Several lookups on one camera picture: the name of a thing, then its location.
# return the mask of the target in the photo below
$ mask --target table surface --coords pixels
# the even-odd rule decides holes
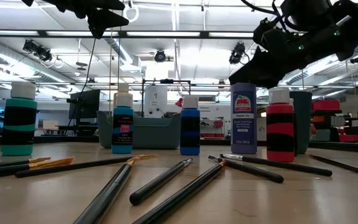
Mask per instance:
[[[132,223],[201,173],[215,165],[208,155],[230,153],[229,146],[202,146],[201,155],[174,179],[139,206],[129,196],[135,190],[188,156],[177,150],[135,150],[134,154],[158,154],[137,162],[103,223]],[[357,152],[309,149],[308,153],[358,167]],[[258,157],[265,158],[260,147]],[[98,143],[62,142],[34,146],[32,157],[75,162],[121,157],[101,149]],[[1,157],[0,161],[28,157]],[[254,164],[284,177],[284,183],[261,179],[226,167],[202,191],[175,212],[166,223],[358,223],[358,174],[299,155],[296,163],[333,171],[323,177]],[[17,179],[0,177],[0,223],[73,223],[122,164],[92,167]]]

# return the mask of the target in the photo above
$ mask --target purple paint bottle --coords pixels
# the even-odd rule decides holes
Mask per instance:
[[[231,151],[255,154],[256,140],[256,86],[237,83],[231,86]]]

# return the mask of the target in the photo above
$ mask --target blue paint bottle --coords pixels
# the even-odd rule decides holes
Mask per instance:
[[[255,154],[256,139],[256,86],[238,83],[231,86],[231,151]]]
[[[128,154],[132,152],[132,137],[134,131],[134,110],[132,95],[117,94],[117,107],[112,115],[111,152]]]
[[[13,82],[11,99],[6,100],[1,153],[3,156],[32,154],[37,116],[35,85]]]
[[[200,154],[198,96],[184,96],[183,109],[180,114],[180,154],[198,156]]]

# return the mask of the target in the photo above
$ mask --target red paint bottle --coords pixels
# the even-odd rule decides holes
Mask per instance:
[[[266,107],[267,159],[280,162],[294,160],[293,107],[290,91],[285,87],[268,92]]]

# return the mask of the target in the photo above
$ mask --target black brush handle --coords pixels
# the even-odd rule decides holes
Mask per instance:
[[[171,197],[151,209],[145,215],[140,217],[134,224],[158,224],[162,223],[166,218],[185,204],[192,196],[197,194],[203,187],[208,185],[214,177],[222,170],[222,166],[217,164],[206,172],[198,176],[195,180],[191,181],[188,185],[184,186],[178,192],[174,193]]]
[[[100,160],[100,161],[82,162],[82,163],[78,163],[78,164],[48,167],[48,168],[43,168],[43,169],[26,170],[26,171],[16,173],[15,176],[18,178],[31,177],[31,176],[35,176],[35,175],[51,174],[51,173],[62,172],[62,171],[67,171],[67,170],[75,170],[75,169],[82,169],[82,168],[87,168],[87,167],[116,164],[116,163],[120,163],[120,162],[125,162],[132,157],[133,156],[127,156],[127,157],[121,157],[121,158],[115,158],[115,159],[104,159],[104,160]]]
[[[16,165],[22,165],[22,164],[28,164],[28,163],[29,163],[29,160],[16,161],[16,162],[0,162],[0,167],[16,166]]]
[[[284,181],[284,178],[281,175],[275,174],[275,173],[267,171],[267,170],[262,170],[262,169],[259,169],[259,168],[256,168],[256,167],[253,167],[253,166],[250,166],[247,164],[241,164],[239,162],[234,162],[234,161],[230,161],[230,160],[226,159],[226,165],[228,167],[232,167],[232,168],[244,171],[249,174],[253,174],[253,175],[257,175],[259,177],[266,178],[268,180],[271,180],[271,181],[279,183],[279,184],[281,184]]]
[[[325,162],[325,163],[328,163],[328,164],[331,164],[331,165],[334,165],[334,166],[338,166],[340,168],[347,169],[347,170],[350,170],[350,171],[358,173],[358,168],[357,167],[349,166],[349,165],[346,165],[346,164],[343,164],[343,163],[340,163],[340,162],[336,162],[336,161],[332,161],[330,159],[326,159],[326,158],[319,157],[319,156],[312,156],[312,155],[310,155],[310,156],[311,156],[311,158],[316,159],[318,161]]]
[[[7,175],[14,175],[16,172],[22,170],[28,170],[28,169],[30,169],[28,164],[0,167],[0,177],[4,177]]]
[[[84,212],[74,221],[74,224],[100,223],[122,187],[127,182],[131,172],[131,165],[122,165],[114,177],[112,177]]]
[[[244,162],[264,164],[264,165],[279,167],[279,168],[283,168],[283,169],[307,172],[310,174],[319,174],[319,175],[324,175],[326,177],[330,177],[333,174],[333,172],[331,170],[327,170],[327,169],[320,169],[320,168],[316,168],[316,167],[304,166],[304,165],[299,165],[299,164],[291,164],[291,163],[285,163],[285,162],[270,161],[267,159],[259,159],[259,158],[243,156],[242,160]]]
[[[184,168],[184,163],[179,162],[177,165],[165,171],[164,173],[156,177],[154,180],[150,181],[148,184],[131,194],[131,196],[129,196],[129,201],[133,205],[139,205],[150,195],[152,195],[156,190],[158,190],[165,183],[167,183],[170,179],[176,176]]]

